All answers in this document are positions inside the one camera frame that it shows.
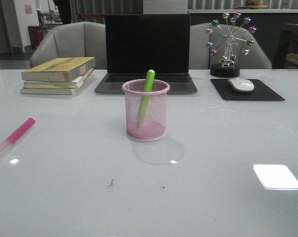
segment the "green highlighter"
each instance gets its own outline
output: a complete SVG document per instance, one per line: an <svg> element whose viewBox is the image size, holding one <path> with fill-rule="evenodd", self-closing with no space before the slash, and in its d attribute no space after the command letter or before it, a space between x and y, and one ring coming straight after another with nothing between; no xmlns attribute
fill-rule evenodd
<svg viewBox="0 0 298 237"><path fill-rule="evenodd" d="M150 69L147 72L143 92L151 92L154 76L155 76L154 70ZM138 109L137 128L140 128L142 123L143 123L143 120L144 120L145 115L146 115L149 99L150 99L150 96L148 96L148 95L145 95L145 96L141 97L140 106L139 106L139 109Z"/></svg>

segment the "mesh cup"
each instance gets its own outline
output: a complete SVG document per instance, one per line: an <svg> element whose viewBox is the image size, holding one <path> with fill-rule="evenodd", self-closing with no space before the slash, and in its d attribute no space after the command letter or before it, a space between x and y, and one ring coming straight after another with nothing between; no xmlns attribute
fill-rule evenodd
<svg viewBox="0 0 298 237"><path fill-rule="evenodd" d="M154 80L151 92L143 92L145 79L123 84L127 134L139 141L154 141L166 134L167 91L170 85Z"/></svg>

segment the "black screen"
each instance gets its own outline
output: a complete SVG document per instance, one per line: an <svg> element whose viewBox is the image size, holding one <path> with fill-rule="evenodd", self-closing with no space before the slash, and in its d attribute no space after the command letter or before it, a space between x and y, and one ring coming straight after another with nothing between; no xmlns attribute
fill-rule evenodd
<svg viewBox="0 0 298 237"><path fill-rule="evenodd" d="M189 14L108 15L109 73L187 73Z"/></svg>

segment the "black mouse pad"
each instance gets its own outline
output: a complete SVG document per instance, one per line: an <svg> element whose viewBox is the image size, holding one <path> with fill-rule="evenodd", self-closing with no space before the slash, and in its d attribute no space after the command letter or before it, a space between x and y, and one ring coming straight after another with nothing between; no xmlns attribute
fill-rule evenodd
<svg viewBox="0 0 298 237"><path fill-rule="evenodd" d="M284 101L285 99L258 79L249 79L254 90L237 92L231 88L228 79L211 79L216 90L224 100L251 100L251 101Z"/></svg>

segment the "book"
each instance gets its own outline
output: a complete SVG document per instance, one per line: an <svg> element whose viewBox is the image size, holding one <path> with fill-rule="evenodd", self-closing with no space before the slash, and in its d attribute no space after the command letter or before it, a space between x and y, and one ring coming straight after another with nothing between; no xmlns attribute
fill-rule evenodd
<svg viewBox="0 0 298 237"><path fill-rule="evenodd" d="M85 80L83 83L78 84L76 87L47 87L47 88L25 88L20 89L21 94L32 94L32 95L72 95L74 94L82 85L87 82L92 76L93 70L84 75Z"/></svg>
<svg viewBox="0 0 298 237"><path fill-rule="evenodd" d="M22 79L70 82L94 67L94 57L55 58L22 72Z"/></svg>
<svg viewBox="0 0 298 237"><path fill-rule="evenodd" d="M70 82L26 80L24 81L24 88L76 88L82 86L92 72L93 68Z"/></svg>

